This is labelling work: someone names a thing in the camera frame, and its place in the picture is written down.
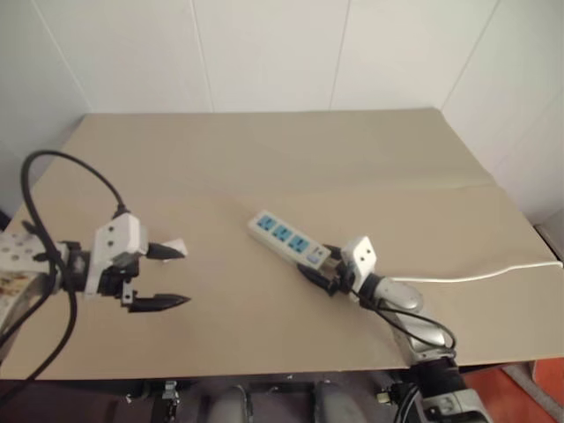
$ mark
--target black cable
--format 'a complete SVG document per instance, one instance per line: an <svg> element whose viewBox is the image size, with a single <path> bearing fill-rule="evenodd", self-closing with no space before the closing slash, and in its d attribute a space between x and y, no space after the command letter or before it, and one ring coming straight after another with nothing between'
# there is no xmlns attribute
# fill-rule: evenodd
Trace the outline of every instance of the black cable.
<svg viewBox="0 0 564 423"><path fill-rule="evenodd" d="M405 423L409 411L411 410L413 403L415 402L415 397L419 393L417 386L412 386L405 396L402 398L400 403L397 405L396 416L394 416L394 423Z"/></svg>
<svg viewBox="0 0 564 423"><path fill-rule="evenodd" d="M114 197L117 201L117 211L115 215L119 215L127 211L127 208L125 207L125 204L122 200L122 196L119 194L117 189L115 189L115 187L100 172L98 172L96 169L94 169L84 161L77 159L76 157L70 156L69 154L66 154L64 152L40 150L38 152L31 153L29 156L26 157L26 160L24 160L20 173L21 190L22 190L22 195L24 197L24 203L33 222L33 232L43 244L43 248L45 249L45 255L49 261L49 287L51 283L53 283L54 285L54 279L52 277L55 274L54 272L55 267L58 267L59 271L61 272L62 284L69 296L70 313L69 313L69 321L67 322L67 326L64 331L64 334L61 337L61 340L59 341L55 349L22 383L12 388L8 392L4 393L0 397L0 407L8 403L12 398L18 395L19 392L24 390L32 381L34 381L37 378L37 376L41 374L41 372L43 372L43 370L45 370L53 362L53 360L59 355L59 353L63 350L63 348L68 343L77 321L78 306L77 306L77 295L75 293L74 284L72 282L72 279L70 278L69 271L65 263L63 262L63 259L61 258L58 249L55 246L55 243L53 242L51 236L49 235L47 228L43 225L43 221L41 220L41 217L37 212L37 207L35 206L35 203L33 202L33 198L31 195L31 186L29 183L30 168L32 163L40 156L61 157L63 159L72 161L80 165L84 169L88 170L91 174L93 174L99 180L101 180L108 187L108 189L112 191L112 193L114 194ZM28 319L35 311L37 311L37 309L45 302L46 299L47 298L44 299L44 296L42 296L41 299L39 299L33 305L32 307L33 310L29 313L25 313L22 316L25 318L18 319L16 321L18 327L21 326L26 321L26 319ZM15 330L17 330L17 328L8 329L8 331L11 333L13 333Z"/></svg>
<svg viewBox="0 0 564 423"><path fill-rule="evenodd" d="M390 312L390 313L398 313L399 315L408 315L409 317L419 319L423 322L431 323L432 325L436 326L437 328L443 330L444 332L447 333L447 335L449 335L449 338L451 340L450 346L447 346L446 348L448 350L454 350L456 348L456 335L454 334L454 332L452 330L447 328L444 324L437 322L436 320L433 320L429 317L425 317L423 315L417 315L415 313L411 313L409 311L405 311L405 310L402 310L402 309L399 309L399 308L382 307L381 304L382 304L382 300L380 300L378 305L377 305L377 308L380 311Z"/></svg>
<svg viewBox="0 0 564 423"><path fill-rule="evenodd" d="M439 323L439 322L437 322L433 319L430 319L428 317L424 317L422 315L416 315L414 313L410 313L408 311L403 311L403 310L394 309L394 308L380 308L380 304L382 303L382 301L379 301L378 304L374 304L373 301L371 301L368 298L360 295L358 292L356 292L354 290L351 290L351 292L359 300L361 300L363 302L363 304L366 305L370 310L374 311L377 315L379 315L387 324L389 324L393 328L399 330L400 332L403 332L408 337L413 338L413 339L417 339L421 344L432 346L433 348L445 348L445 350L449 350L452 353L454 352L453 348L454 348L454 346L456 346L456 337L455 337L454 333L452 332L452 330L447 328L442 323ZM423 322L431 323L431 324L435 325L436 327L444 330L451 337L452 344L451 344L451 346L447 347L445 345L439 345L439 344L436 344L434 342L429 342L428 340L426 340L422 337L419 337L419 336L415 335L414 333L408 331L406 328L403 328L402 326L400 326L399 324L397 324L396 322L391 320L389 317L387 317L383 312L393 312L393 313L399 313L401 315L408 315L408 316L413 317L415 319L419 319Z"/></svg>

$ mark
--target wall tile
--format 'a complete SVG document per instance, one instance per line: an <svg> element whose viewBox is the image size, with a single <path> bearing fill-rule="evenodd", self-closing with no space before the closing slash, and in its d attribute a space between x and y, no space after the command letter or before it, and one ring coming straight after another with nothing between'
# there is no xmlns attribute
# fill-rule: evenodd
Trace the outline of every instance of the wall tile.
<svg viewBox="0 0 564 423"><path fill-rule="evenodd" d="M190 0L38 0L94 112L211 111Z"/></svg>
<svg viewBox="0 0 564 423"><path fill-rule="evenodd" d="M13 216L21 205L19 167L22 159L0 141L0 210Z"/></svg>
<svg viewBox="0 0 564 423"><path fill-rule="evenodd" d="M0 2L0 138L20 158L57 148L88 106L28 0Z"/></svg>
<svg viewBox="0 0 564 423"><path fill-rule="evenodd" d="M490 172L560 91L561 43L561 0L501 0L443 109Z"/></svg>
<svg viewBox="0 0 564 423"><path fill-rule="evenodd" d="M440 108L495 0L353 0L332 108Z"/></svg>
<svg viewBox="0 0 564 423"><path fill-rule="evenodd" d="M562 94L538 118L493 176L532 223L564 207Z"/></svg>
<svg viewBox="0 0 564 423"><path fill-rule="evenodd" d="M347 0L195 5L216 110L329 108Z"/></svg>

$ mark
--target power strip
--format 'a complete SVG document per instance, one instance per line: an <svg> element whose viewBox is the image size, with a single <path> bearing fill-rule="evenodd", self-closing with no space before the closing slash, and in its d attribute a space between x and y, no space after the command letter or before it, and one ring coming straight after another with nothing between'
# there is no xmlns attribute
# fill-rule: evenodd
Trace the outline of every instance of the power strip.
<svg viewBox="0 0 564 423"><path fill-rule="evenodd" d="M261 211L250 222L251 234L286 260L319 270L330 256L322 244L287 224L268 211Z"/></svg>

